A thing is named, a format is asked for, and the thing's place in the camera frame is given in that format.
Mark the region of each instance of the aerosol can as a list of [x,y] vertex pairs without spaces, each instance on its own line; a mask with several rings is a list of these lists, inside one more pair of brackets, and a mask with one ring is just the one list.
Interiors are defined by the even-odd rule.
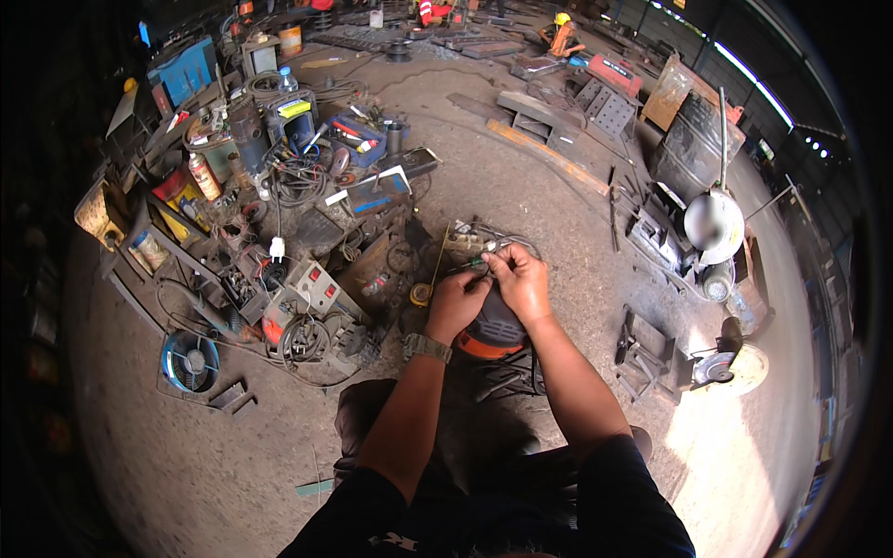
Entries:
[[202,194],[209,202],[217,199],[221,195],[221,185],[214,176],[208,160],[200,153],[189,154],[189,172],[195,177],[198,187],[202,189]]

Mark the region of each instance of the knee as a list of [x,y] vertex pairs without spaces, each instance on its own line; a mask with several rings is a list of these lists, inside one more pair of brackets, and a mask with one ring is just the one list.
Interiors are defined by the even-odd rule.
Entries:
[[638,452],[642,454],[642,459],[648,462],[651,459],[651,435],[638,426],[630,426],[630,429],[632,429],[632,440],[636,443]]

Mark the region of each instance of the metal pole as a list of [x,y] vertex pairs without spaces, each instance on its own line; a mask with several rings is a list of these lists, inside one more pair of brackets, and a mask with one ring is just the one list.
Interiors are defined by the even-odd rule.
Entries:
[[720,126],[722,129],[722,167],[720,168],[720,189],[726,189],[725,187],[725,170],[726,165],[729,164],[729,135],[728,130],[726,130],[726,115],[725,115],[725,87],[720,86]]
[[775,196],[773,199],[771,199],[768,202],[766,202],[765,204],[761,205],[758,210],[749,214],[745,218],[745,221],[750,221],[751,217],[753,217],[757,213],[761,212],[765,208],[769,207],[770,205],[774,204],[775,202],[779,201],[781,199],[781,197],[784,196],[787,192],[793,191],[794,197],[797,199],[797,202],[800,204],[800,209],[803,210],[803,214],[806,216],[806,218],[809,220],[810,223],[813,222],[813,215],[809,212],[809,208],[806,207],[806,203],[803,201],[803,198],[800,197],[800,191],[797,190],[797,186],[794,184],[793,180],[790,179],[789,175],[787,175],[787,174],[784,175],[784,178],[788,179],[788,187],[781,190],[779,192],[779,194],[777,196]]
[[753,217],[753,216],[756,215],[757,213],[761,212],[761,211],[764,210],[765,208],[769,207],[770,205],[774,204],[775,202],[779,201],[779,199],[781,199],[782,196],[784,196],[785,194],[787,194],[788,191],[789,191],[790,189],[792,189],[793,187],[794,187],[794,185],[791,184],[790,186],[788,186],[788,187],[786,187],[785,189],[781,190],[781,191],[779,192],[779,194],[778,194],[777,196],[775,196],[773,199],[769,200],[768,202],[766,202],[766,203],[763,204],[763,205],[760,205],[760,209],[758,209],[758,210],[756,210],[755,212],[749,214],[749,215],[747,216],[747,218],[745,219],[745,221],[750,221],[750,218],[751,218],[751,217]]

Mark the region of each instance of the wire connector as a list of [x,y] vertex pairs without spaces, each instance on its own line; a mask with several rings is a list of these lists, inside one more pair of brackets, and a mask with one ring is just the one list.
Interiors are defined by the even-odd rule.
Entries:
[[285,239],[282,237],[273,237],[270,243],[270,257],[276,263],[282,263],[285,256]]

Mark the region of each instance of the watch strap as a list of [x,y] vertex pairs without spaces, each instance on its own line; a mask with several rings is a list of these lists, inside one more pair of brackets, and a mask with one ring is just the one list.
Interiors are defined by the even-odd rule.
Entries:
[[449,364],[449,360],[453,357],[453,349],[430,337],[411,333],[403,342],[403,357],[408,361],[413,354],[426,354]]

